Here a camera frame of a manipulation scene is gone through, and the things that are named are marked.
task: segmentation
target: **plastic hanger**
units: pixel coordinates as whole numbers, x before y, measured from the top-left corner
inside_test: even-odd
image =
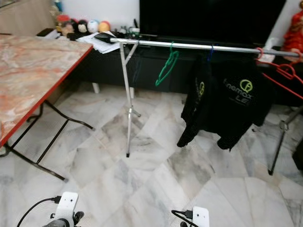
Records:
[[[263,56],[263,49],[262,48],[257,48],[260,51],[260,56],[257,58],[257,64],[267,64],[267,65],[272,65],[274,67],[276,67],[276,71],[281,74],[282,76],[286,77],[289,80],[293,80],[294,78],[297,79],[300,83],[302,83],[303,85],[303,80],[298,77],[296,75],[295,69],[293,68],[293,65],[296,63],[301,62],[302,59],[302,54],[300,52],[296,52],[297,54],[299,54],[299,59],[298,61],[289,63],[289,64],[275,64],[275,63],[271,63],[271,62],[264,62],[264,61],[259,61],[259,59],[262,58]],[[295,96],[299,97],[300,99],[303,99],[303,96],[299,95],[298,93],[294,92],[293,90],[289,89],[288,87],[284,86],[283,84],[279,83],[278,81],[272,79],[269,75],[262,73],[263,76],[265,76],[266,78],[270,79],[271,81],[273,81],[274,83],[278,84],[280,87],[284,88],[285,90],[289,91],[290,93],[294,94]]]
[[[164,67],[162,68],[160,74],[159,74],[159,77],[158,79],[156,80],[156,87],[159,86],[163,80],[165,80],[165,78],[171,73],[172,69],[175,67],[175,64],[179,58],[179,51],[173,51],[172,50],[172,45],[173,45],[174,42],[171,42],[171,45],[170,45],[170,54],[169,54],[169,58],[167,59]],[[171,68],[168,70],[168,72],[164,75],[164,77],[162,77],[165,69],[167,67],[169,67],[171,65]]]
[[[210,50],[209,55],[207,56],[207,61],[211,61],[214,53],[214,45],[212,45],[212,48]]]

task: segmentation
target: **stack of papers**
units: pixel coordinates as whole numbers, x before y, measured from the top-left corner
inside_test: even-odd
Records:
[[[111,51],[114,51],[114,50],[120,48],[120,43],[108,44],[99,39],[96,39],[94,36],[97,34],[99,34],[99,32],[81,37],[81,38],[77,39],[76,41],[82,42],[82,43],[93,44],[94,49],[96,51],[99,51],[100,53],[108,53],[108,52],[111,52]]]

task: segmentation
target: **marble floor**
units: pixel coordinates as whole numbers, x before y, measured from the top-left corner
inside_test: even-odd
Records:
[[[303,117],[290,125],[273,176],[278,123],[292,112],[273,106],[265,124],[251,129],[232,149],[220,150],[216,134],[199,132],[178,148],[185,123],[180,118],[186,95],[140,90],[132,124],[131,156],[125,157],[127,105],[123,87],[75,84],[56,106],[86,121],[96,131],[70,122],[42,165],[67,177],[67,183],[28,165],[13,154],[0,159],[0,227],[16,226],[37,201],[77,192],[82,227],[178,227],[171,210],[207,208],[211,227],[303,227],[303,175],[292,152],[303,137]],[[64,119],[46,108],[43,117],[16,149],[33,160]],[[12,141],[25,128],[25,123]],[[36,207],[22,227],[41,227],[56,209]]]

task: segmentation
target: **table leg crossbar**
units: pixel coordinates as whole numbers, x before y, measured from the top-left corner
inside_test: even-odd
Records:
[[[22,155],[21,153],[19,153],[17,150],[14,149],[14,147],[20,142],[20,140],[26,135],[26,133],[31,129],[31,127],[38,121],[38,119],[42,116],[43,114],[43,105],[46,104],[48,105],[50,108],[52,108],[54,111],[56,111],[61,117],[65,118],[66,121],[64,122],[64,124],[61,126],[61,128],[59,129],[59,131],[56,133],[56,135],[54,136],[54,138],[52,139],[52,141],[48,144],[48,146],[46,147],[46,149],[43,151],[42,155],[39,157],[39,159],[34,162],[31,159],[27,158],[26,156]],[[27,122],[29,122],[31,119],[34,119],[31,124],[24,130],[24,132],[18,137],[18,139],[10,146],[8,143],[4,144],[4,148],[6,150],[5,154],[0,155],[0,157],[4,157],[6,155],[8,155],[10,152],[12,152],[13,154],[17,155],[19,158],[23,159],[24,161],[28,162],[29,164],[33,165],[34,167],[43,170],[57,178],[59,178],[60,180],[65,180],[65,178],[59,174],[57,174],[56,172],[47,169],[43,166],[41,166],[39,163],[42,161],[43,157],[46,155],[46,153],[48,152],[48,150],[51,148],[51,146],[53,145],[53,143],[56,141],[56,139],[59,137],[60,133],[63,131],[63,129],[65,128],[65,126],[67,125],[68,121],[71,122],[76,122],[79,124],[83,124],[84,126],[95,130],[95,128],[93,128],[92,126],[90,126],[89,124],[85,123],[85,122],[81,122],[78,120],[75,120],[73,118],[70,118],[66,115],[64,115],[62,112],[60,112],[56,107],[54,107],[49,101],[45,100],[44,103],[42,103],[40,105],[40,111],[38,115],[34,115],[31,116],[27,119]]]

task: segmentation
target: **metal rod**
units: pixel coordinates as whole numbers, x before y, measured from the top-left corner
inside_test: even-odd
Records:
[[[285,133],[286,133],[286,131],[282,131],[282,134],[280,136],[280,140],[279,140],[278,145],[276,147],[276,154],[275,154],[273,164],[271,166],[271,169],[268,170],[268,173],[271,176],[274,174],[274,170],[275,170],[275,167],[276,167],[276,161],[278,160],[278,156],[280,154],[280,150],[281,150],[281,146],[282,146],[282,143],[283,143],[283,140],[284,140]]]
[[[131,133],[132,133],[132,114],[133,114],[133,108],[129,108],[128,111],[128,128],[127,128],[127,151],[126,151],[126,157],[129,157],[130,155],[130,147],[131,147]]]
[[[120,55],[121,55],[123,77],[124,77],[124,83],[125,83],[125,89],[126,89],[126,97],[127,97],[127,101],[128,101],[128,106],[129,106],[129,108],[131,108],[133,105],[132,105],[132,99],[131,99],[131,92],[129,90],[129,83],[128,83],[128,77],[127,77],[127,69],[126,69],[126,61],[125,61],[123,43],[120,43]]]
[[[39,164],[39,162],[41,162],[41,160],[46,155],[46,153],[48,152],[49,148],[51,148],[51,146],[55,142],[55,140],[58,138],[59,134],[62,132],[62,130],[64,129],[64,127],[66,126],[66,124],[67,124],[68,121],[69,120],[66,120],[64,122],[64,124],[61,126],[61,128],[59,129],[59,131],[57,132],[57,134],[54,136],[54,138],[52,139],[52,141],[48,144],[47,148],[43,151],[42,155],[39,157],[38,161],[36,162],[37,164]]]
[[[137,117],[141,117],[141,114],[138,113],[137,111],[135,111],[135,109],[133,109],[133,113],[134,113]]]
[[[276,161],[278,159],[279,153],[280,153],[280,149],[282,147],[282,143],[283,143],[283,139],[285,136],[286,131],[288,130],[288,125],[303,111],[303,105],[300,106],[296,111],[292,112],[290,114],[290,116],[285,120],[285,121],[281,121],[280,122],[280,128],[283,131],[281,136],[280,136],[280,140],[278,142],[277,148],[276,148],[276,154],[275,154],[275,158],[272,164],[272,167],[270,170],[268,170],[269,175],[273,175],[274,174],[274,170],[275,170],[275,166],[276,166]]]
[[[138,46],[138,44],[135,44],[135,45],[132,47],[131,51],[129,52],[129,54],[128,54],[126,60],[125,60],[125,64],[128,63],[128,61],[130,60],[130,58],[131,58],[132,55],[134,54],[134,52],[135,52],[137,46]]]
[[[300,106],[296,111],[292,112],[290,116],[285,120],[285,123],[290,124],[301,112],[303,111],[303,105]]]
[[[65,181],[65,180],[66,180],[63,176],[57,174],[56,172],[54,172],[54,171],[52,171],[52,170],[50,170],[50,169],[47,169],[47,168],[45,168],[45,167],[43,167],[43,166],[41,166],[41,165],[38,165],[37,163],[33,162],[33,161],[30,160],[29,158],[27,158],[27,157],[25,157],[24,155],[20,154],[18,151],[16,151],[16,150],[13,149],[12,147],[10,147],[8,144],[4,144],[4,147],[5,147],[6,149],[8,149],[10,152],[12,152],[12,153],[14,153],[15,155],[17,155],[19,158],[21,158],[21,159],[23,159],[24,161],[28,162],[29,164],[33,165],[34,167],[36,167],[36,168],[38,168],[38,169],[40,169],[40,170],[43,170],[43,171],[45,171],[45,172],[47,172],[47,173],[49,173],[49,174],[51,174],[51,175],[53,175],[53,176],[59,178],[59,179],[62,180],[62,181]]]
[[[179,44],[179,43],[166,43],[166,42],[154,42],[145,40],[133,40],[133,39],[119,39],[110,38],[111,42],[122,43],[122,44],[139,44],[147,46],[160,46],[160,47],[174,47],[174,48],[185,48],[185,49],[196,49],[196,50],[211,50],[214,51],[227,51],[227,52],[242,52],[242,53],[255,53],[259,54],[260,51],[257,49],[240,48],[240,47],[228,47],[228,46],[211,46],[211,45],[198,45],[198,44]],[[263,50],[264,54],[276,55],[276,56],[288,56],[288,57],[300,57],[299,54],[294,52],[284,52],[275,50]]]
[[[83,124],[84,126],[92,129],[93,131],[95,131],[96,129],[92,126],[90,126],[89,124],[85,123],[85,122],[82,122],[82,121],[78,121],[78,120],[75,120],[73,118],[70,118],[68,116],[66,116],[65,114],[63,114],[60,110],[58,110],[56,107],[54,107],[54,105],[52,105],[49,101],[45,100],[44,101],[45,104],[47,104],[50,108],[52,108],[53,110],[55,110],[61,117],[64,117],[65,119],[71,121],[71,122],[76,122],[76,123],[79,123],[79,124]]]
[[[21,136],[19,136],[19,138],[14,142],[13,145],[11,145],[12,148],[14,148],[19,142],[20,140],[25,136],[25,134],[31,129],[31,127],[38,121],[38,119],[42,116],[43,113],[43,103],[40,105],[40,111],[39,114],[37,116],[31,116],[28,118],[35,118],[35,120],[33,122],[31,122],[31,124],[24,130],[24,132],[21,134]]]

